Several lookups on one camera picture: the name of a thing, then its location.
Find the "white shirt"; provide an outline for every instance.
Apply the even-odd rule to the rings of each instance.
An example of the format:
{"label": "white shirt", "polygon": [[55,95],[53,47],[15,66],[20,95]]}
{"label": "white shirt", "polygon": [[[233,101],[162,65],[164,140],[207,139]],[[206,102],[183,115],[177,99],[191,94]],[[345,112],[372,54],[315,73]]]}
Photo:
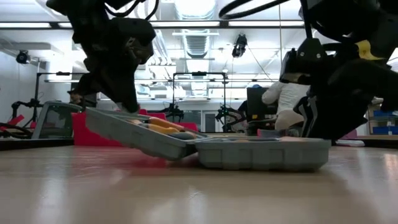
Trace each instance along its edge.
{"label": "white shirt", "polygon": [[262,102],[268,105],[279,100],[277,112],[279,114],[283,110],[292,110],[297,102],[307,95],[309,88],[309,85],[275,82],[263,94]]}

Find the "camera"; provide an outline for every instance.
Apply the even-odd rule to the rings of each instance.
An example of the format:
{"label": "camera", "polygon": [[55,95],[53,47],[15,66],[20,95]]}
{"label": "camera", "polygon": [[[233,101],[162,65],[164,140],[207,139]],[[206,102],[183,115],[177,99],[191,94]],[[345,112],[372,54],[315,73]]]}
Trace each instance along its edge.
{"label": "camera", "polygon": [[20,50],[16,58],[19,64],[27,65],[30,63],[30,55],[27,50]]}
{"label": "camera", "polygon": [[248,40],[246,35],[239,34],[238,38],[236,39],[234,49],[232,50],[232,56],[234,58],[242,57],[243,53],[246,51],[246,46],[248,44]]}

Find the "yellow label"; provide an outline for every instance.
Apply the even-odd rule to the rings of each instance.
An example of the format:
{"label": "yellow label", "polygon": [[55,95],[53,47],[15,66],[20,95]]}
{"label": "yellow label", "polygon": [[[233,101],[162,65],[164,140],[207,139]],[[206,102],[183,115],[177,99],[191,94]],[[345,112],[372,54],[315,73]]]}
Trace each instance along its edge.
{"label": "yellow label", "polygon": [[368,40],[362,40],[356,43],[359,50],[359,57],[366,60],[382,60],[384,58],[376,57],[371,52],[371,43]]}

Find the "toolbox tray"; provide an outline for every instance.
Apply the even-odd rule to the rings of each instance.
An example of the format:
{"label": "toolbox tray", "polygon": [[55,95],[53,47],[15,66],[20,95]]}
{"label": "toolbox tray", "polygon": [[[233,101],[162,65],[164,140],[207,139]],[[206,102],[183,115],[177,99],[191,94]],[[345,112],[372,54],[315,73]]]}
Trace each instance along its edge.
{"label": "toolbox tray", "polygon": [[128,122],[150,116],[93,108],[86,109],[86,126],[91,131],[123,146],[137,148],[150,156],[171,161],[198,152],[207,168],[226,170],[317,170],[328,162],[331,142],[295,138],[209,138],[191,131],[197,139],[184,141]]}
{"label": "toolbox tray", "polygon": [[[150,116],[134,115],[93,108],[86,109],[87,128],[123,146],[137,148],[143,153],[175,161],[196,153],[194,141],[184,141],[128,122],[129,119],[147,120]],[[198,139],[206,135],[191,131]]]}
{"label": "toolbox tray", "polygon": [[323,139],[216,138],[197,141],[207,168],[240,170],[317,170],[328,162],[331,142]]}

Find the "person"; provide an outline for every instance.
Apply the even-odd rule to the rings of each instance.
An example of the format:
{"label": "person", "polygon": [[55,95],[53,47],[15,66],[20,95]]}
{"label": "person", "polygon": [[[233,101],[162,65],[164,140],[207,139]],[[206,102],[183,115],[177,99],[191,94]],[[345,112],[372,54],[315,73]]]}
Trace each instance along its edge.
{"label": "person", "polygon": [[293,111],[297,102],[307,95],[309,85],[275,82],[263,94],[262,102],[269,105],[278,100],[276,130],[288,129],[291,125],[304,120],[303,116]]}

